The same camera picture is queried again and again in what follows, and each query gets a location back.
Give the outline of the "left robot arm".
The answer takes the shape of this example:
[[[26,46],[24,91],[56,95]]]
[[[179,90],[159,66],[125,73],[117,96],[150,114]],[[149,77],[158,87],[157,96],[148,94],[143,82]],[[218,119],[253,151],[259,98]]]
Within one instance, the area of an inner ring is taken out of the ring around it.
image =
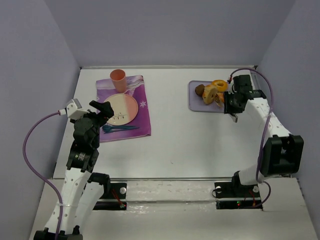
[[[73,142],[58,201],[44,229],[35,232],[35,240],[83,239],[86,221],[110,186],[109,175],[93,170],[99,156],[100,129],[114,116],[114,111],[108,101],[92,100],[89,104],[98,113],[83,109],[76,98],[58,112],[73,123]]]

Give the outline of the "metal tongs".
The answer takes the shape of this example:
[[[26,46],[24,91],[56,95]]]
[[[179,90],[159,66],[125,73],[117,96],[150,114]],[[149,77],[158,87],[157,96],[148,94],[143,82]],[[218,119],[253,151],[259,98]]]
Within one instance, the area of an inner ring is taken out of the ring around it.
[[[217,106],[218,106],[219,108],[221,108],[222,110],[224,110],[225,105],[224,105],[224,103],[223,103],[222,101],[216,102],[216,104],[217,104]],[[237,116],[235,113],[229,113],[228,115],[232,118],[232,120],[233,120],[234,123],[237,123],[237,122],[238,122],[238,116]]]

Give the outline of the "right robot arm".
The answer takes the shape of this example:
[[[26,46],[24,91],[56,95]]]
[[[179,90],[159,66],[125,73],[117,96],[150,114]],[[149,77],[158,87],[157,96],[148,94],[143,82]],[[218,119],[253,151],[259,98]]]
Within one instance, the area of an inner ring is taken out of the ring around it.
[[[237,119],[249,115],[254,127],[262,131],[257,163],[234,173],[234,188],[253,186],[265,179],[291,175],[300,168],[304,140],[293,135],[273,113],[271,103],[260,89],[254,89],[249,75],[232,78],[232,91],[224,93],[224,113]]]

